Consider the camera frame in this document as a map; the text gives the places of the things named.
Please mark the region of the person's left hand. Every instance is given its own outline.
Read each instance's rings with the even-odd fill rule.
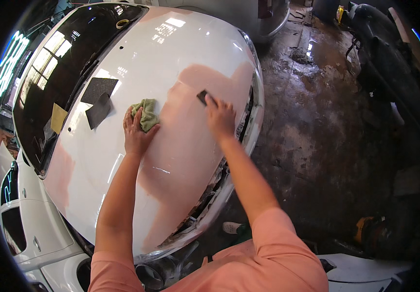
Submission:
[[[154,125],[148,133],[142,131],[140,127],[140,118],[142,117],[143,108],[139,108],[134,118],[132,118],[132,107],[127,109],[125,113],[123,127],[125,135],[125,154],[133,154],[142,158],[148,149],[148,146],[155,137],[156,132],[160,129],[160,125]]]

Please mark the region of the green microfiber towel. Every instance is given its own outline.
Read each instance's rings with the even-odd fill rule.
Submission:
[[[155,115],[155,102],[155,99],[144,99],[140,103],[132,105],[132,117],[134,117],[140,107],[143,107],[140,125],[145,133],[160,122],[158,116]]]

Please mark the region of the car door handle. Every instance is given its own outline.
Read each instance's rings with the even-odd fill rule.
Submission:
[[[38,239],[36,237],[33,237],[33,244],[38,248],[38,251],[41,251],[41,248],[39,247]]]

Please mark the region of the windshield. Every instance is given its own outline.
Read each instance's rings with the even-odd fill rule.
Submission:
[[[57,140],[51,129],[54,103],[69,111],[85,69],[123,31],[118,21],[136,20],[143,9],[118,3],[80,7],[38,48],[13,109],[20,144],[38,174],[43,174]]]

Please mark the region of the dirty floor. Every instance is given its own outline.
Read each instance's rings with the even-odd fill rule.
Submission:
[[[312,27],[288,22],[271,44],[257,47],[265,117],[251,157],[298,235],[310,242],[352,242],[356,222],[383,213],[391,196],[395,145],[356,83],[357,54],[345,56],[351,38],[314,18]],[[181,277],[235,240],[222,231],[224,221],[247,222],[235,193],[198,239]]]

